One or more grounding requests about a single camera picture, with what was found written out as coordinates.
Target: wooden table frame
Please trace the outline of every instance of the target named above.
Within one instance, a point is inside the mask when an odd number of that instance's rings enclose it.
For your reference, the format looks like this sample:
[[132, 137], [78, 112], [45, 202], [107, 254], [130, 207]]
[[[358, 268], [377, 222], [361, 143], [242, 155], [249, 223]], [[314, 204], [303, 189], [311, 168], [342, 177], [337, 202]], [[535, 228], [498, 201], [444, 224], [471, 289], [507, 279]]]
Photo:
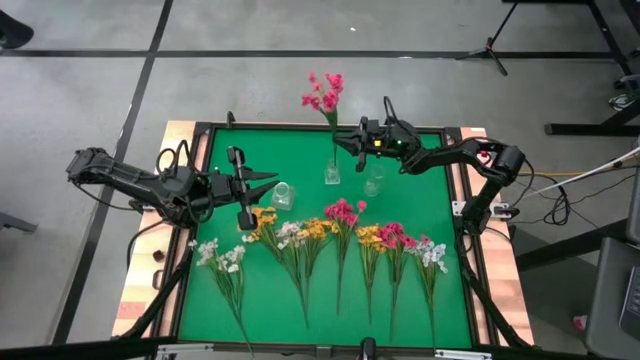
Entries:
[[[322, 125], [300, 124], [234, 124], [237, 128], [256, 128], [260, 126], [287, 127], [299, 126], [305, 130], [322, 130]], [[197, 168], [206, 171], [209, 163], [212, 132], [215, 127], [211, 123], [196, 123], [195, 121], [169, 121], [165, 130], [161, 149], [177, 148], [178, 143], [186, 139], [189, 141]], [[446, 128], [442, 132], [443, 140], [454, 143], [465, 138], [485, 136], [482, 128]], [[171, 159], [162, 159], [161, 167], [168, 166]], [[186, 156], [180, 157], [180, 165], [185, 165]], [[453, 179], [450, 196], [452, 200], [464, 201], [470, 194], [476, 195], [484, 185], [482, 178], [470, 166], [452, 165], [447, 167], [447, 176]], [[147, 212], [143, 215], [140, 229], [160, 220], [155, 212]], [[491, 219], [488, 226], [508, 234], [505, 222]], [[113, 335], [120, 335], [127, 331], [142, 315], [151, 303], [158, 288], [169, 277], [169, 269], [174, 269], [178, 260], [184, 255], [184, 249], [188, 240], [195, 236], [193, 230], [173, 230], [169, 225], [161, 225], [147, 233], [142, 234], [133, 249], [131, 265], [125, 280], [124, 290], [113, 327]], [[502, 235], [492, 231], [485, 231], [480, 237], [465, 237], [465, 244], [473, 244], [473, 251], [468, 254], [469, 261], [481, 282], [488, 285], [491, 298], [500, 309], [506, 320], [514, 327], [517, 334], [530, 344], [533, 344], [533, 335], [529, 325], [522, 288], [511, 243]], [[162, 251], [167, 256], [162, 262], [153, 259], [153, 253]], [[180, 312], [174, 311], [176, 302], [181, 303], [179, 297], [184, 294], [187, 279], [183, 279], [168, 298], [163, 311], [158, 315], [152, 326], [144, 336], [167, 336], [176, 332], [179, 324]], [[475, 329], [470, 329], [473, 344], [493, 344], [506, 346], [505, 340], [497, 333], [491, 321], [482, 308], [477, 296], [465, 289], [465, 296], [472, 296], [473, 301], [468, 304], [470, 321], [477, 324]]]

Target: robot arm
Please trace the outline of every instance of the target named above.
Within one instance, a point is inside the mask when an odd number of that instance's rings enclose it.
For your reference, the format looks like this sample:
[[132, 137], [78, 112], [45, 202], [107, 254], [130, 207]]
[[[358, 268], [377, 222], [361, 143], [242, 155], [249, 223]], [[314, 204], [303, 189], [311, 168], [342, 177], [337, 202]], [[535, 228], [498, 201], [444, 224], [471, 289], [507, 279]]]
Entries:
[[[179, 146], [186, 146], [183, 141]], [[88, 148], [76, 152], [67, 168], [68, 180], [75, 186], [100, 184], [130, 196], [132, 207], [142, 211], [143, 206], [152, 206], [158, 214], [172, 225], [188, 228], [207, 221], [213, 209], [234, 202], [240, 203], [238, 223], [241, 229], [255, 229], [257, 221], [250, 206], [278, 182], [252, 189], [247, 181], [276, 176], [275, 173], [253, 172], [244, 166], [244, 153], [236, 147], [227, 151], [234, 175], [200, 173], [193, 166], [172, 165], [155, 175], [113, 159], [104, 149]]]
[[[364, 170], [367, 155], [390, 157], [401, 162], [400, 173], [419, 175], [434, 166], [463, 163], [473, 166], [487, 179], [477, 196], [468, 199], [461, 211], [464, 229], [470, 235], [480, 235], [491, 217], [489, 207], [498, 192], [516, 179], [525, 155], [516, 146], [484, 139], [469, 138], [458, 144], [426, 149], [411, 124], [388, 116], [385, 125], [378, 120], [360, 119], [358, 129], [338, 133], [333, 141], [353, 156], [358, 157], [356, 171]], [[494, 153], [490, 166], [479, 159], [480, 152]]]

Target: white cable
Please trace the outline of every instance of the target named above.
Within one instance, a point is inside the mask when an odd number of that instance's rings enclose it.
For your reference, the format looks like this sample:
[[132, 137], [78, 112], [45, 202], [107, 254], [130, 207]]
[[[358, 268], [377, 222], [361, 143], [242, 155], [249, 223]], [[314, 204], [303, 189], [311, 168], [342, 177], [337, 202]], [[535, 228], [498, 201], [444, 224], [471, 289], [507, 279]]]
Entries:
[[613, 164], [617, 163], [618, 161], [622, 161], [622, 160], [624, 160], [624, 159], [626, 159], [626, 158], [628, 158], [628, 157], [631, 157], [631, 156], [633, 156], [633, 155], [637, 154], [638, 152], [640, 152], [640, 146], [639, 146], [639, 147], [637, 147], [637, 148], [635, 148], [635, 149], [633, 149], [633, 150], [631, 150], [631, 151], [629, 151], [628, 153], [626, 153], [626, 154], [624, 154], [624, 155], [620, 156], [619, 158], [617, 158], [617, 159], [615, 159], [615, 160], [611, 160], [610, 162], [608, 162], [608, 163], [606, 163], [606, 164], [604, 164], [604, 165], [600, 166], [599, 168], [593, 169], [593, 170], [591, 170], [591, 171], [587, 171], [586, 173], [584, 173], [584, 174], [582, 174], [582, 175], [578, 175], [578, 176], [572, 177], [572, 178], [567, 179], [567, 180], [565, 180], [565, 181], [563, 181], [563, 182], [559, 182], [559, 183], [557, 183], [557, 184], [554, 184], [554, 185], [551, 185], [551, 186], [547, 186], [547, 187], [546, 187], [546, 188], [544, 188], [544, 189], [540, 189], [540, 190], [538, 190], [538, 191], [535, 191], [535, 192], [532, 192], [532, 193], [530, 193], [530, 194], [527, 194], [527, 195], [526, 195], [525, 197], [523, 197], [522, 199], [524, 200], [524, 199], [526, 199], [526, 198], [528, 198], [528, 197], [530, 197], [530, 196], [533, 196], [533, 195], [536, 195], [536, 194], [540, 194], [541, 192], [545, 192], [545, 191], [551, 190], [551, 189], [553, 189], [553, 188], [557, 188], [558, 186], [562, 186], [562, 185], [569, 184], [569, 183], [572, 183], [572, 182], [574, 182], [574, 181], [580, 180], [580, 179], [582, 179], [582, 178], [584, 178], [584, 177], [587, 177], [587, 176], [589, 176], [589, 175], [591, 175], [591, 174], [593, 174], [593, 173], [597, 173], [597, 172], [598, 172], [598, 171], [600, 171], [600, 170], [604, 170], [604, 169], [606, 169], [606, 168], [609, 168], [609, 167], [613, 166]]

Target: flower bouquet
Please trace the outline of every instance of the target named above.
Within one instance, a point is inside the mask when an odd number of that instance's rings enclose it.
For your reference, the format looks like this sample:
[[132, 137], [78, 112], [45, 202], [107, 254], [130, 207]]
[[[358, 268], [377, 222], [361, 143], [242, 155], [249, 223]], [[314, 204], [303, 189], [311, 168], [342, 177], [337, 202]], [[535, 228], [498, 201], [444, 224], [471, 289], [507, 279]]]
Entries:
[[353, 206], [349, 205], [345, 199], [338, 200], [337, 203], [327, 206], [324, 211], [325, 216], [333, 221], [337, 227], [336, 240], [338, 244], [338, 302], [336, 312], [340, 314], [340, 295], [342, 292], [342, 274], [344, 272], [344, 260], [349, 249], [349, 240], [354, 227], [358, 223], [360, 214], [366, 209], [367, 203], [358, 201], [358, 213], [353, 212]]
[[398, 302], [398, 287], [402, 281], [404, 266], [407, 262], [405, 252], [416, 246], [418, 243], [409, 235], [404, 233], [402, 225], [399, 223], [389, 223], [378, 231], [378, 236], [382, 243], [388, 248], [389, 262], [391, 264], [391, 326], [390, 337], [393, 341], [393, 327], [395, 322], [396, 304]]
[[[191, 248], [195, 247], [196, 241], [193, 240], [189, 243]], [[236, 246], [233, 250], [227, 252], [224, 255], [218, 253], [218, 239], [201, 244], [198, 247], [198, 253], [200, 254], [200, 260], [196, 263], [198, 266], [208, 267], [212, 274], [213, 279], [220, 289], [220, 293], [224, 296], [229, 309], [233, 313], [233, 317], [240, 327], [242, 336], [247, 343], [247, 347], [253, 356], [253, 349], [249, 342], [247, 332], [242, 325], [242, 294], [244, 291], [243, 271], [242, 271], [242, 258], [245, 253], [244, 246]]]
[[300, 275], [300, 246], [304, 244], [304, 238], [297, 236], [300, 231], [298, 223], [285, 222], [282, 228], [276, 232], [273, 228], [278, 219], [275, 210], [273, 207], [252, 208], [251, 212], [256, 215], [258, 225], [251, 234], [243, 235], [242, 241], [252, 243], [259, 240], [291, 276], [291, 280], [293, 280], [298, 290], [304, 312], [304, 321], [308, 327], [309, 322], [307, 321], [306, 305], [302, 293], [302, 277]]
[[307, 318], [307, 305], [302, 290], [302, 274], [300, 268], [302, 264], [302, 248], [305, 244], [305, 237], [298, 236], [301, 232], [300, 223], [285, 222], [282, 228], [276, 232], [278, 237], [278, 250], [282, 253], [282, 266], [291, 276], [293, 284], [298, 290], [300, 303], [304, 313], [304, 323], [309, 327], [309, 319]]
[[[340, 93], [342, 93], [344, 80], [341, 74], [325, 74], [327, 81], [329, 82], [329, 89], [325, 91], [324, 85], [321, 81], [318, 81], [316, 74], [312, 71], [309, 73], [309, 82], [312, 85], [312, 91], [309, 94], [302, 95], [302, 106], [311, 106], [313, 110], [319, 111], [322, 115], [324, 115], [325, 119], [329, 123], [329, 127], [331, 128], [331, 135], [335, 136], [338, 131], [338, 101], [340, 101]], [[335, 172], [333, 177], [339, 177], [337, 174], [337, 146], [331, 141], [333, 144], [333, 162], [329, 165], [329, 168], [334, 168], [332, 171]], [[338, 179], [328, 179], [328, 175], [325, 175], [325, 182], [327, 184], [337, 184], [339, 183]]]
[[369, 310], [369, 325], [371, 325], [371, 291], [373, 279], [376, 273], [378, 255], [387, 251], [378, 236], [380, 226], [366, 226], [356, 230], [358, 242], [360, 242], [360, 255], [362, 256], [362, 270], [364, 271], [364, 285], [367, 288], [367, 306]]
[[445, 244], [436, 245], [425, 235], [421, 236], [420, 244], [410, 249], [408, 252], [415, 255], [418, 264], [418, 270], [422, 275], [425, 292], [427, 293], [427, 305], [429, 307], [429, 320], [431, 321], [431, 340], [433, 346], [436, 346], [436, 327], [433, 310], [434, 292], [436, 288], [436, 280], [438, 274], [447, 273], [447, 268], [441, 258], [445, 254]]
[[311, 276], [313, 275], [313, 268], [315, 267], [318, 255], [320, 255], [320, 251], [322, 251], [327, 244], [325, 241], [327, 239], [327, 231], [337, 233], [338, 225], [331, 221], [313, 218], [305, 221], [303, 229], [298, 232], [299, 237], [306, 239], [302, 251], [305, 257], [304, 274], [306, 284], [304, 296], [306, 298], [307, 313], [309, 312], [309, 286], [311, 284]]

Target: tripod stand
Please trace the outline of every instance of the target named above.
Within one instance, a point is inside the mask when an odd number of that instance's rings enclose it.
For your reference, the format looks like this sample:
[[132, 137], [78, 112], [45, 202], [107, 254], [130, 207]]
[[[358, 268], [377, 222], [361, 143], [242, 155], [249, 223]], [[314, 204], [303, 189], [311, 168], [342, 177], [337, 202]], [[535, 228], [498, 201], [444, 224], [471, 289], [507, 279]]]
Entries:
[[500, 59], [493, 52], [493, 44], [498, 39], [498, 36], [500, 35], [500, 32], [502, 32], [502, 28], [504, 28], [504, 26], [507, 24], [507, 21], [511, 17], [511, 14], [513, 14], [513, 10], [516, 9], [516, 6], [518, 6], [517, 2], [514, 3], [513, 6], [511, 6], [511, 9], [509, 10], [509, 13], [507, 14], [507, 16], [502, 21], [502, 24], [500, 24], [500, 27], [498, 28], [498, 31], [496, 31], [496, 34], [493, 35], [493, 37], [490, 37], [490, 38], [487, 39], [487, 43], [485, 44], [484, 47], [481, 47], [479, 49], [473, 50], [473, 51], [467, 53], [466, 55], [457, 57], [456, 60], [464, 60], [464, 59], [475, 58], [475, 57], [478, 57], [478, 58], [490, 57], [496, 63], [496, 65], [498, 66], [498, 70], [500, 70], [500, 73], [502, 75], [504, 75], [504, 76], [509, 75], [507, 73], [507, 69], [505, 69], [504, 66], [502, 66], [502, 63], [500, 62]]

